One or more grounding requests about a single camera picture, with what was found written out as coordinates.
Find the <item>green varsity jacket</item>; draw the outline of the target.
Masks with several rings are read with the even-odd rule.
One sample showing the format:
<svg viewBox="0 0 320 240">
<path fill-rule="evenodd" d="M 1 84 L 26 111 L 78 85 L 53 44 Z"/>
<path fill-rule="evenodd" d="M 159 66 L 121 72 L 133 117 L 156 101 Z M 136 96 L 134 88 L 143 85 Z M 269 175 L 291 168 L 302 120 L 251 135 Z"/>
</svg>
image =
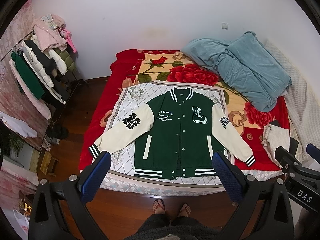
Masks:
<svg viewBox="0 0 320 240">
<path fill-rule="evenodd" d="M 94 159 L 135 143 L 137 177 L 168 179 L 216 174 L 212 157 L 228 151 L 250 167 L 253 151 L 220 106 L 191 88 L 172 88 L 123 117 L 89 147 Z"/>
</svg>

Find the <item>clothes rack with garments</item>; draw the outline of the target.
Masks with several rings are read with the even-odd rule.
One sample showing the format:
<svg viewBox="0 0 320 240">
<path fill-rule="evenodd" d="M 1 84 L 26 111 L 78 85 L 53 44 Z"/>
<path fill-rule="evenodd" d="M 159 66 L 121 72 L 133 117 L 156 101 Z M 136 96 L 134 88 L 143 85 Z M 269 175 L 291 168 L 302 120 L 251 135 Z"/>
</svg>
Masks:
<svg viewBox="0 0 320 240">
<path fill-rule="evenodd" d="M 9 50 L 9 65 L 18 86 L 46 120 L 62 109 L 80 83 L 78 51 L 63 18 L 46 14 Z"/>
</svg>

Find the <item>white diamond-pattern bed sheet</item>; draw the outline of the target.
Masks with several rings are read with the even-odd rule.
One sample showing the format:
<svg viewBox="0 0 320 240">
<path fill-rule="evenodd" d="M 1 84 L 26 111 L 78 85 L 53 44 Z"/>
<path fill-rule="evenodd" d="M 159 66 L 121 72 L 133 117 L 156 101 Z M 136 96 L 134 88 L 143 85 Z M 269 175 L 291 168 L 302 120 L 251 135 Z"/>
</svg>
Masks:
<svg viewBox="0 0 320 240">
<path fill-rule="evenodd" d="M 139 106 L 156 96 L 162 95 L 172 88 L 192 88 L 195 92 L 205 95 L 227 112 L 224 92 L 219 87 L 209 87 L 202 84 L 151 81 L 124 88 L 109 117 L 106 129 L 110 129 L 126 114 L 130 114 Z M 129 144 L 126 148 L 111 155 L 112 165 L 100 185 L 103 189 L 120 192 L 134 192 L 151 194 L 161 197 L 200 196 L 213 194 L 224 190 L 217 176 L 192 177 L 174 180 L 140 178 L 134 176 L 135 145 Z"/>
</svg>

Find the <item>red floral blanket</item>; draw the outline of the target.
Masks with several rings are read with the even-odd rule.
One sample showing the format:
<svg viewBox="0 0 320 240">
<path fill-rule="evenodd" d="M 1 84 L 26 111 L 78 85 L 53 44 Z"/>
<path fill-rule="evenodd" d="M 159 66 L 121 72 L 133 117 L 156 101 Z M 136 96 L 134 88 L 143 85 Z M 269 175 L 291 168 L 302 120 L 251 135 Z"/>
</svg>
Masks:
<svg viewBox="0 0 320 240">
<path fill-rule="evenodd" d="M 228 117 L 255 156 L 253 170 L 278 171 L 270 161 L 261 141 L 264 127 L 269 123 L 290 129 L 289 116 L 284 97 L 277 99 L 272 111 L 260 112 L 239 92 L 228 87 L 215 73 L 198 66 L 178 50 L 128 49 L 116 54 L 110 66 L 112 74 L 106 83 L 89 128 L 85 132 L 78 168 L 84 169 L 92 161 L 89 146 L 99 137 L 119 99 L 121 92 L 144 81 L 199 83 L 221 88 L 228 109 Z"/>
</svg>

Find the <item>folded beige cloth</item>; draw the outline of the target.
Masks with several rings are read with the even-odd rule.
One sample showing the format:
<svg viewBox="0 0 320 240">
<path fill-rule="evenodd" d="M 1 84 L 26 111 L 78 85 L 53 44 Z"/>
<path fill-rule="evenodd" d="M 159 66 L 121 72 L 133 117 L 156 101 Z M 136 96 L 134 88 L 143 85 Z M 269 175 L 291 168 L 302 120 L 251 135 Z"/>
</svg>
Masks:
<svg viewBox="0 0 320 240">
<path fill-rule="evenodd" d="M 264 127 L 262 142 L 269 159 L 279 168 L 283 168 L 276 160 L 275 152 L 278 147 L 283 147 L 285 150 L 290 149 L 290 130 L 268 124 Z"/>
</svg>

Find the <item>cream textured bedspread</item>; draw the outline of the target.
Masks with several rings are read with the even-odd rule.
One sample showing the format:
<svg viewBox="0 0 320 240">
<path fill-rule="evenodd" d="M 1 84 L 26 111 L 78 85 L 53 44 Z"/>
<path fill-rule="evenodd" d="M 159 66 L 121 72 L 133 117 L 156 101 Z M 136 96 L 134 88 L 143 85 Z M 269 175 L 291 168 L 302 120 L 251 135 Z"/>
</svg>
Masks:
<svg viewBox="0 0 320 240">
<path fill-rule="evenodd" d="M 307 154 L 306 147 L 308 144 L 319 147 L 318 101 L 300 71 L 285 55 L 271 41 L 267 41 L 265 47 L 291 77 L 292 85 L 287 90 L 285 102 L 291 123 L 302 146 L 302 151 L 297 153 L 297 159 L 305 166 L 310 166 L 315 160 Z"/>
</svg>

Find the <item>person's right foot in sandal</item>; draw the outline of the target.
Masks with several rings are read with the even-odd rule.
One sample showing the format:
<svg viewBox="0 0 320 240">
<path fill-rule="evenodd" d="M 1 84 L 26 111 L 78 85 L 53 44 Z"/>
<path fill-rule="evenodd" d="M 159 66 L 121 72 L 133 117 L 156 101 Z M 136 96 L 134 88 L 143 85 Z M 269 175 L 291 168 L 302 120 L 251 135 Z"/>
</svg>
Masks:
<svg viewBox="0 0 320 240">
<path fill-rule="evenodd" d="M 178 217 L 189 217 L 191 214 L 191 208 L 187 203 L 184 203 L 178 213 Z"/>
</svg>

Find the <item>person's foot in sandal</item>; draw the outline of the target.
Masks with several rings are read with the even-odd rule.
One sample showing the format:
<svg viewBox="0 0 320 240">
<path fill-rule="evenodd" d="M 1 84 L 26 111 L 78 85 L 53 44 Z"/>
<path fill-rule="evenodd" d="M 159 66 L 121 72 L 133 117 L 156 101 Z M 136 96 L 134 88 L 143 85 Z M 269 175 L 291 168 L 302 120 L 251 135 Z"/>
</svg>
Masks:
<svg viewBox="0 0 320 240">
<path fill-rule="evenodd" d="M 184 203 L 178 213 L 178 217 L 189 217 L 191 214 L 191 208 L 187 203 Z"/>
<path fill-rule="evenodd" d="M 152 209 L 154 214 L 166 214 L 165 205 L 162 199 L 155 200 Z"/>
</svg>

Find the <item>person's left foot in sandal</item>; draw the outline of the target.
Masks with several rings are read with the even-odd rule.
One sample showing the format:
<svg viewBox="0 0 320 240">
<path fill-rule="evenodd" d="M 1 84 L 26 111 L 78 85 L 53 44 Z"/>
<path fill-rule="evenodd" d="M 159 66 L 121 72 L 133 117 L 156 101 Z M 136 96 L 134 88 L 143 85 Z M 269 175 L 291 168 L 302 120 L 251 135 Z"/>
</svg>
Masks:
<svg viewBox="0 0 320 240">
<path fill-rule="evenodd" d="M 165 205 L 162 199 L 155 200 L 152 209 L 154 214 L 166 214 Z"/>
</svg>

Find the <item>blue-grey quilt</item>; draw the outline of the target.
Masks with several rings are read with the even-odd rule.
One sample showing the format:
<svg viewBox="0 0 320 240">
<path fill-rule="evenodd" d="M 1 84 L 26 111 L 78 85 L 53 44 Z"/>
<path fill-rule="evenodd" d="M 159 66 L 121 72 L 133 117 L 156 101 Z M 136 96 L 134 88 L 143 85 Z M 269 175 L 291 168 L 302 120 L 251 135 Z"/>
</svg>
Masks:
<svg viewBox="0 0 320 240">
<path fill-rule="evenodd" d="M 261 112 L 271 111 L 291 77 L 252 31 L 234 41 L 198 38 L 181 52 L 199 66 L 218 74 Z"/>
</svg>

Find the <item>green hanging garment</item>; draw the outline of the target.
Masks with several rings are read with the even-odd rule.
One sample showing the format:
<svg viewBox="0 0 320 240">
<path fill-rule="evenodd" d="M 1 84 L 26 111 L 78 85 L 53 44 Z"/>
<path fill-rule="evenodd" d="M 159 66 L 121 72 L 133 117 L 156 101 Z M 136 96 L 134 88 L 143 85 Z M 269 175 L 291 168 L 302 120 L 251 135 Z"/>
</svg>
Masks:
<svg viewBox="0 0 320 240">
<path fill-rule="evenodd" d="M 27 66 L 27 64 L 24 62 L 24 60 L 20 57 L 18 53 L 13 51 L 11 53 L 11 58 L 14 61 L 16 69 L 18 70 L 21 78 L 23 79 L 27 87 L 30 89 L 30 91 L 33 93 L 33 95 L 37 99 L 42 98 L 44 90 L 34 72 Z"/>
</svg>

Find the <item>white puffer jacket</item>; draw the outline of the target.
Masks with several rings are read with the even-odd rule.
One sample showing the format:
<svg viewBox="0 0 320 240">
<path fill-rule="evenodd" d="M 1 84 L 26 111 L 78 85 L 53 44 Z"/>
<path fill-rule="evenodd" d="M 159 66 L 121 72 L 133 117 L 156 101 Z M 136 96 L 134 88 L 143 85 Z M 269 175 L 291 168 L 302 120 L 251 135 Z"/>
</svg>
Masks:
<svg viewBox="0 0 320 240">
<path fill-rule="evenodd" d="M 54 73 L 66 74 L 67 66 L 54 49 L 50 48 L 48 52 L 43 53 L 33 40 L 24 40 L 22 49 L 31 66 L 49 88 L 65 89 L 65 85 L 61 83 L 61 77 Z"/>
</svg>

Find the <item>pink fluffy garment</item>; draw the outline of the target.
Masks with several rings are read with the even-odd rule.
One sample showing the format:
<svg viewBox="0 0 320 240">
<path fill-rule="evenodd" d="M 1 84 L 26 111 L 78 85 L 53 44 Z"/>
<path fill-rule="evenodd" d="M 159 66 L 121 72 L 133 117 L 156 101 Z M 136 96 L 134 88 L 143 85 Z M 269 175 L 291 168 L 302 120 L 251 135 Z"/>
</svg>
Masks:
<svg viewBox="0 0 320 240">
<path fill-rule="evenodd" d="M 67 48 L 67 41 L 59 33 L 63 27 L 65 21 L 55 14 L 46 14 L 33 21 L 33 30 L 42 52 L 48 48 L 58 48 L 60 51 Z"/>
</svg>

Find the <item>white wall socket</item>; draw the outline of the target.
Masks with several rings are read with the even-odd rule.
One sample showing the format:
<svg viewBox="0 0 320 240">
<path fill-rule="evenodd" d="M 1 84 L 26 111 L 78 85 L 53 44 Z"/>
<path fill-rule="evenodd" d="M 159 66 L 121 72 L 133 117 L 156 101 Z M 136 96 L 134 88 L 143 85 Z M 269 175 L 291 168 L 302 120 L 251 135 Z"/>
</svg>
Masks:
<svg viewBox="0 0 320 240">
<path fill-rule="evenodd" d="M 221 28 L 227 30 L 228 29 L 228 23 L 221 23 Z"/>
</svg>

